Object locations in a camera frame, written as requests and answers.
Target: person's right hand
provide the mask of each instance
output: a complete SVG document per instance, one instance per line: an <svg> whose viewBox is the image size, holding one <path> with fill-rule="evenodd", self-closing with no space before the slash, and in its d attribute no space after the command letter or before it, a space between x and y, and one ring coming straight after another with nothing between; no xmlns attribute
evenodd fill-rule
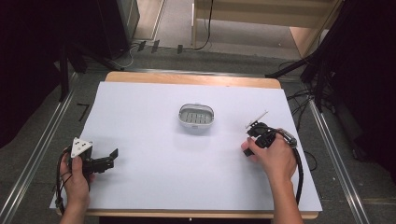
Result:
<svg viewBox="0 0 396 224"><path fill-rule="evenodd" d="M247 139L248 147L256 155L270 181L290 181L296 170L293 150L279 133L271 146L260 148L252 138Z"/></svg>

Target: gray carpet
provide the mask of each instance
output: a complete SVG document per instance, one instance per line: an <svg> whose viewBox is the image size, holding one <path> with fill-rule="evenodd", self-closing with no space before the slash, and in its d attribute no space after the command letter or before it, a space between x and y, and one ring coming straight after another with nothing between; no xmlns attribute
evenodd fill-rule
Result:
<svg viewBox="0 0 396 224"><path fill-rule="evenodd" d="M240 73L247 77L260 77L278 70L286 60L263 58L256 56L240 56L231 54L209 53L200 51L185 51L177 54L175 49L159 49L150 53L149 47L140 52L133 52L134 63L126 68L131 69L161 69L180 71L203 71L220 73ZM117 59L118 63L127 64L130 57L125 54ZM81 104L93 104L98 83L105 79L108 70L101 64L87 59L89 68L86 74L79 75L74 97L64 118L53 136L49 149L40 163L32 184L27 190L12 223L57 223L60 218L55 211L50 210L53 196L52 188L55 180L56 161L64 147L70 145L74 137L82 132L84 122L81 118L84 107ZM303 89L298 76L302 68L280 78L282 88L287 95ZM50 94L42 106L30 117L18 136L7 146L0 149L0 204L4 204L9 191L18 179L24 164L29 160L40 135L43 133L51 113L53 113L60 96L57 88ZM298 106L290 101L290 110ZM379 165L370 162L356 161L350 146L336 116L324 110L328 125L332 130L334 140L343 155L346 167L350 172L355 186L361 195L366 212L372 223L394 223L396 220L396 187L389 174ZM305 223L354 223L354 217L349 209L346 196L334 171L327 149L323 143L318 126L307 108L302 116L299 131L301 144L311 153L317 168L312 171L319 198L323 206L318 218ZM310 167L315 161L305 155ZM99 223L98 217L87 217L86 223Z"/></svg>

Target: wooden desk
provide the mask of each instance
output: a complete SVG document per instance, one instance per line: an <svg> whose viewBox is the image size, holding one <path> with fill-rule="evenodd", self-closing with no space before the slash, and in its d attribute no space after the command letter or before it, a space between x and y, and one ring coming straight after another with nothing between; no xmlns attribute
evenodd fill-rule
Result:
<svg viewBox="0 0 396 224"><path fill-rule="evenodd" d="M270 78L249 78L249 77L220 77L181 75L181 74L157 74L157 73L130 73L130 72L110 72L106 77L106 82L137 82L137 83L166 83L166 84L196 84L215 86L237 86L280 89L280 84L276 79ZM230 211L230 212L186 212L186 211L142 211L142 210L94 210L87 211L88 216L101 217L233 217L233 218L273 218L271 211ZM302 212L303 218L316 218L318 212Z"/></svg>
<svg viewBox="0 0 396 224"><path fill-rule="evenodd" d="M216 0L212 20L289 26L297 49L306 56L324 29L337 16L342 0ZM208 19L211 0L195 0L192 44L195 48L197 19Z"/></svg>

